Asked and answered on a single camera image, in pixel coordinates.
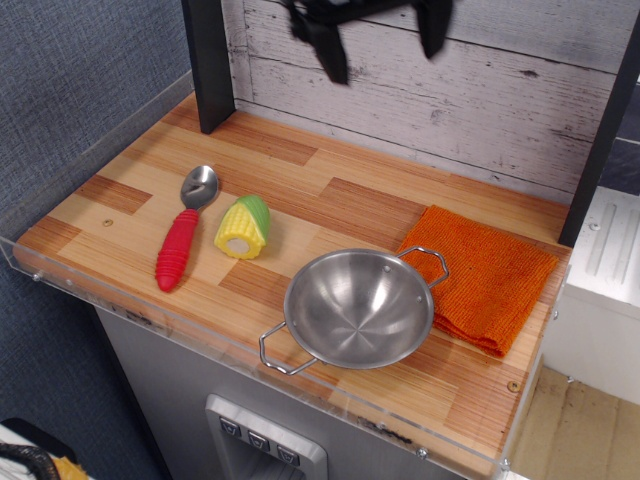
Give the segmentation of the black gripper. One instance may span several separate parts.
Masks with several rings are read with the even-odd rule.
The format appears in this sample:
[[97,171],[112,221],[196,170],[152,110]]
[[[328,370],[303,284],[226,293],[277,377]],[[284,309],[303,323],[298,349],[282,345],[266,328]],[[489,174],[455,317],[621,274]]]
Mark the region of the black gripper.
[[[309,40],[329,79],[336,84],[349,83],[348,64],[337,25],[411,4],[395,0],[283,1],[292,33]],[[433,58],[443,47],[453,14],[452,0],[417,2],[417,23],[425,56]]]

